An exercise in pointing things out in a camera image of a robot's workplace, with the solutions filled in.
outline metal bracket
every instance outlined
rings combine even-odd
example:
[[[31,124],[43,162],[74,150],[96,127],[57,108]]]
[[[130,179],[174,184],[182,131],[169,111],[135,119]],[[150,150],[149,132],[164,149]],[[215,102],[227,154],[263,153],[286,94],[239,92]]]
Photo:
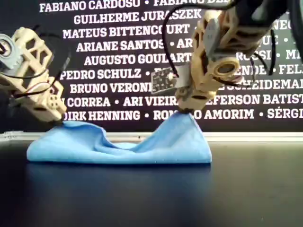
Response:
[[[207,57],[211,58],[220,42],[220,25],[217,18],[212,18],[205,28],[203,43]]]
[[[0,34],[0,41],[7,45],[10,52],[8,55],[0,54],[0,63],[9,70],[13,70],[19,65],[22,52],[9,36]]]

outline blue cloth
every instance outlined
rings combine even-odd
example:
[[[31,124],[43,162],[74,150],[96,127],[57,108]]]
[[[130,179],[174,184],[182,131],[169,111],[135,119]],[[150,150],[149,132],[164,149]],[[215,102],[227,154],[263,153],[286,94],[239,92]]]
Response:
[[[174,113],[139,144],[112,143],[101,127],[64,122],[34,141],[27,158],[86,164],[191,164],[211,163],[212,154],[192,115]]]

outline beige plastic part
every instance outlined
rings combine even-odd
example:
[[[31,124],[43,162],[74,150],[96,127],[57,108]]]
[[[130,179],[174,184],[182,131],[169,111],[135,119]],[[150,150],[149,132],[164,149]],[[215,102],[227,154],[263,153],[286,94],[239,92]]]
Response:
[[[46,69],[52,52],[33,30],[21,27],[14,33],[12,40],[20,48],[24,58],[15,76],[31,77]],[[15,94],[42,91],[53,81],[54,77],[49,77],[49,70],[33,79],[14,79],[0,73],[0,89],[15,92]],[[56,81],[51,89],[38,95],[19,98],[16,101],[41,121],[59,121],[67,109],[61,100],[62,93],[63,86]]]
[[[202,110],[206,103],[212,100],[222,83],[214,78],[225,81],[234,81],[234,73],[240,68],[235,57],[225,57],[218,61],[211,61],[205,53],[203,34],[208,22],[217,18],[221,27],[221,40],[219,48],[243,52],[248,57],[259,47],[262,37],[270,28],[239,26],[235,8],[228,11],[208,10],[202,20],[198,21],[193,33],[193,54],[191,60],[192,87],[179,88],[175,96],[181,110]]]

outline black table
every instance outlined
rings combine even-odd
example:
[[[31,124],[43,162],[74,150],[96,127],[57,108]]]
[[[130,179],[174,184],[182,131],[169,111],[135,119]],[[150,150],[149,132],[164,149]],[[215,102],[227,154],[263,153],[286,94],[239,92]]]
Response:
[[[216,143],[211,166],[26,162],[0,148],[0,227],[300,227],[302,143]]]

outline gripper mount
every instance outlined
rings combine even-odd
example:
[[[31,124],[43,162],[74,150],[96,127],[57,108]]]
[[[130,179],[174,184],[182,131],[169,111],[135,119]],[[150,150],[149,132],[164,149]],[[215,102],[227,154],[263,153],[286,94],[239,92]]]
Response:
[[[11,38],[0,34],[0,43],[5,48],[0,54],[0,89],[13,97],[43,91],[51,86],[55,78],[49,76],[47,67],[53,53],[36,32],[21,27]],[[45,92],[17,98],[15,102],[40,121],[59,122],[67,109],[61,100],[62,93],[63,86],[56,81]]]
[[[151,94],[174,95],[182,113],[202,110],[223,86],[218,81],[243,81],[234,75],[240,68],[236,53],[250,57],[269,31],[270,27],[240,26],[235,8],[206,11],[192,35],[190,64],[176,67],[178,78],[171,68],[153,72]]]

